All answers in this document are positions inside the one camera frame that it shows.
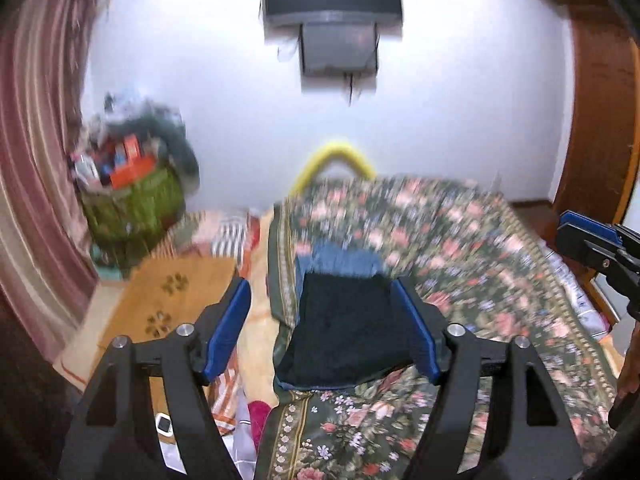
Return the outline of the black pants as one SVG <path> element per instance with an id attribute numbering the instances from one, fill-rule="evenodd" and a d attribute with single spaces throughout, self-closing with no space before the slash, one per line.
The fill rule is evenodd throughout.
<path id="1" fill-rule="evenodd" d="M 345 389 L 411 363 L 389 278 L 305 275 L 292 338 L 276 366 L 282 388 Z"/>

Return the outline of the white small device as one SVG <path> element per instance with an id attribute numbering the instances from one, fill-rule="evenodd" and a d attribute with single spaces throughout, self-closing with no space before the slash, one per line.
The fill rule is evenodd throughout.
<path id="1" fill-rule="evenodd" d="M 158 412 L 155 414 L 155 428 L 161 436 L 167 439 L 170 439 L 174 436 L 171 419 L 165 413 Z"/>

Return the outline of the green floral bedspread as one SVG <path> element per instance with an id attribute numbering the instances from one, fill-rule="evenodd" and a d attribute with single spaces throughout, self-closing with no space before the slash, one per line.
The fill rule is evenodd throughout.
<path id="1" fill-rule="evenodd" d="M 527 337 L 561 393 L 586 464 L 611 442 L 615 379 L 608 361 L 538 238 L 502 196 L 455 180 L 327 180 L 277 204 L 268 234 L 276 359 L 292 338 L 304 259 L 325 244 L 367 252 L 391 278 L 410 276 L 423 300 L 475 335 Z M 398 479 L 436 394 L 412 366 L 340 390 L 278 390 L 257 477 Z"/>

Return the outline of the brown wooden lap desk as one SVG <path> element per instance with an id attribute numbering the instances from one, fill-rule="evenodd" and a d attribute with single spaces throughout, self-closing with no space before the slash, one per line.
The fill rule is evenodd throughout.
<path id="1" fill-rule="evenodd" d="M 101 282 L 93 292 L 80 329 L 55 359 L 53 367 L 79 390 L 88 386 L 112 340 L 162 339 L 224 296 L 236 274 L 228 257 L 147 258 L 127 281 Z"/>

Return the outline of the magenta cloth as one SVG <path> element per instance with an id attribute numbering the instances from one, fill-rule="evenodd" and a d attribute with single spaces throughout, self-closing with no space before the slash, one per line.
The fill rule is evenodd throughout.
<path id="1" fill-rule="evenodd" d="M 250 413 L 250 431 L 252 432 L 254 447 L 255 450 L 258 450 L 271 412 L 271 406 L 264 401 L 256 400 L 247 404 L 247 408 Z"/>

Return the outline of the cream blanket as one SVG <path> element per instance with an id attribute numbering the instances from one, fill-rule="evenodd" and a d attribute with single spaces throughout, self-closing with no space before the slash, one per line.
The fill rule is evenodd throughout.
<path id="1" fill-rule="evenodd" d="M 273 391 L 272 354 L 279 322 L 272 317 L 267 287 L 268 236 L 272 219 L 273 209 L 260 217 L 259 242 L 250 254 L 248 282 L 252 303 L 240 333 L 236 353 L 247 401 L 262 401 L 270 408 L 275 408 L 279 400 Z"/>

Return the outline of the green storage basket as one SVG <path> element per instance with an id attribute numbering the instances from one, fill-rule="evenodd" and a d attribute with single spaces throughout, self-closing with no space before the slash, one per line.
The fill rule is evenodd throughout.
<path id="1" fill-rule="evenodd" d="M 108 193 L 80 193 L 100 266 L 130 269 L 149 255 L 186 209 L 181 183 L 167 166 Z"/>

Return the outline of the blue denim jeans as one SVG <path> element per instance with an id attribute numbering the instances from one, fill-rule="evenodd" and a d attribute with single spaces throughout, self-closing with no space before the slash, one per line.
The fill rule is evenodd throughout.
<path id="1" fill-rule="evenodd" d="M 295 299 L 298 318 L 299 301 L 302 296 L 304 277 L 308 273 L 322 273 L 339 276 L 368 278 L 382 274 L 382 264 L 377 255 L 366 250 L 345 250 L 332 243 L 321 243 L 311 249 L 308 255 L 295 257 Z"/>

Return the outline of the orange box in basket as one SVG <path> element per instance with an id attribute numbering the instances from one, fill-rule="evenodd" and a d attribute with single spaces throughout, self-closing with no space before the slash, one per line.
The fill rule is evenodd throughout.
<path id="1" fill-rule="evenodd" d="M 143 151 L 138 138 L 134 134 L 126 136 L 114 148 L 113 170 L 110 173 L 112 188 L 118 190 L 132 185 L 146 177 L 155 165 L 155 156 Z"/>

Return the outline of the yellow curved headboard tube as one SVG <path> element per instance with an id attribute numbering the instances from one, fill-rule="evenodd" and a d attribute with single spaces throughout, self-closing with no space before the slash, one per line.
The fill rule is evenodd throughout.
<path id="1" fill-rule="evenodd" d="M 376 172 L 369 159 L 352 144 L 346 141 L 332 141 L 311 154 L 288 195 L 296 196 L 304 192 L 309 185 L 312 185 L 314 179 L 334 162 L 344 164 L 357 178 L 369 181 L 376 178 Z"/>

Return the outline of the pink striped curtain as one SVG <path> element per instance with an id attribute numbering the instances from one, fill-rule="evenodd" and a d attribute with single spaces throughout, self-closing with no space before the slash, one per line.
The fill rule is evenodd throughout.
<path id="1" fill-rule="evenodd" d="M 96 272 L 67 157 L 98 0 L 22 0 L 1 21 L 1 295 L 55 360 L 84 319 Z"/>

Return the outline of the wooden door frame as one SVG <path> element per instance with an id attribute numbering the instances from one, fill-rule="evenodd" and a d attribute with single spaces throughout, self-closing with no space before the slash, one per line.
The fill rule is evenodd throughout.
<path id="1" fill-rule="evenodd" d="M 639 49 L 608 0 L 562 6 L 573 47 L 570 138 L 553 206 L 621 222 L 639 166 Z"/>

